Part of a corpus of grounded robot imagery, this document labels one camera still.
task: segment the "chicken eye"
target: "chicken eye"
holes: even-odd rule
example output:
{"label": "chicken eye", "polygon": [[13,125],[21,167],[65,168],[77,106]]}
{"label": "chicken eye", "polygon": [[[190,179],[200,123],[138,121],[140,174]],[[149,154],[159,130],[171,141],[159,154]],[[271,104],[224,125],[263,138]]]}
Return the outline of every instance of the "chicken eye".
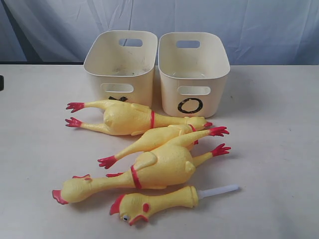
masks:
{"label": "chicken eye", "polygon": [[130,217],[129,217],[128,215],[124,215],[124,216],[123,216],[123,220],[124,220],[125,222],[128,222],[129,219],[130,219]]}

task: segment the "small rubber chicken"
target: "small rubber chicken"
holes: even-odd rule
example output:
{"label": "small rubber chicken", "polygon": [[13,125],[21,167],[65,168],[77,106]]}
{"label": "small rubber chicken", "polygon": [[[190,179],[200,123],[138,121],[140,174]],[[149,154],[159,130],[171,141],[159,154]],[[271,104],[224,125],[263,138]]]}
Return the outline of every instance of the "small rubber chicken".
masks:
{"label": "small rubber chicken", "polygon": [[[114,165],[118,160],[122,159],[123,157],[131,153],[152,151],[153,149],[162,146],[172,138],[194,131],[196,131],[195,127],[193,127],[190,124],[173,124],[167,127],[149,129],[137,141],[132,143],[127,148],[123,149],[121,152],[110,157],[99,159],[99,166],[108,169],[112,165]],[[188,150],[192,150],[195,144],[198,144],[198,140],[190,144],[187,147]]]}
{"label": "small rubber chicken", "polygon": [[198,200],[238,190],[237,185],[196,191],[193,186],[183,187],[175,192],[160,196],[146,196],[140,193],[121,195],[111,206],[110,215],[119,213],[120,219],[132,226],[140,219],[148,222],[153,214],[172,207],[193,208]]}
{"label": "small rubber chicken", "polygon": [[192,157],[187,147],[202,137],[223,134],[229,134],[226,127],[175,137],[152,151],[140,154],[130,170],[124,173],[107,174],[107,178],[91,178],[89,174],[74,176],[63,183],[62,190],[52,191],[53,198],[61,204],[76,203],[111,188],[164,189],[169,185],[185,183],[197,166],[211,157],[227,154],[227,150],[230,150],[230,147],[221,144],[211,152]]}
{"label": "small rubber chicken", "polygon": [[87,107],[96,107],[105,110],[103,123],[84,123],[71,117],[66,119],[68,127],[81,127],[110,135],[139,135],[150,128],[165,127],[170,124],[191,124],[196,130],[202,130],[212,123],[204,117],[169,117],[156,114],[148,106],[127,103],[118,100],[102,100],[88,103],[69,103],[67,110],[74,113]]}

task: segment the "plastic bin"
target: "plastic bin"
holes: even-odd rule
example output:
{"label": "plastic bin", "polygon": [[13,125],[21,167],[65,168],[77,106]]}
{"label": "plastic bin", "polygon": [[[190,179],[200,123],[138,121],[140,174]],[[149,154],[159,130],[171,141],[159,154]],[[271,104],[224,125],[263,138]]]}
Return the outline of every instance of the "plastic bin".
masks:
{"label": "plastic bin", "polygon": [[162,107],[175,117],[213,116],[220,103],[230,65],[216,35],[172,32],[159,40]]}
{"label": "plastic bin", "polygon": [[97,100],[152,105],[158,38],[147,31],[100,34],[85,61]]}

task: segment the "white table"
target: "white table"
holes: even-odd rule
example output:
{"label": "white table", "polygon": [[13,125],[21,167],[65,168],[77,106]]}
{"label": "white table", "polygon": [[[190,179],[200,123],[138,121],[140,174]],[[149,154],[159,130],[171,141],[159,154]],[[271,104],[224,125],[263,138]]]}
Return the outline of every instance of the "white table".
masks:
{"label": "white table", "polygon": [[[51,196],[73,175],[104,176],[96,160],[136,139],[64,126],[70,116],[102,120],[98,109],[65,109],[69,102],[95,100],[82,66],[0,65],[0,74],[1,239],[319,238],[319,66],[232,66],[219,111],[209,119],[230,135],[203,138],[193,151],[225,142],[231,154],[205,162],[188,184],[200,190],[238,184],[241,191],[205,198],[194,209],[166,210],[132,227],[109,216],[109,209],[134,190],[64,206]],[[154,109],[162,113],[159,95]],[[127,170],[137,154],[108,172]]]}

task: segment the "clear plastic stick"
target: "clear plastic stick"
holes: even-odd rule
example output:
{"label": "clear plastic stick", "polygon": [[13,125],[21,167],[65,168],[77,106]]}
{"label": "clear plastic stick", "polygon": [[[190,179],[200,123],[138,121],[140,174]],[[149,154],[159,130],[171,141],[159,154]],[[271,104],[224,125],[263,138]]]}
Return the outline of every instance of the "clear plastic stick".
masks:
{"label": "clear plastic stick", "polygon": [[228,193],[231,191],[236,191],[238,190],[239,187],[238,185],[228,185],[225,187],[220,187],[220,188],[213,188],[213,189],[208,189],[208,190],[203,190],[203,191],[197,191],[198,199],[203,199],[206,197],[222,194],[222,193]]}

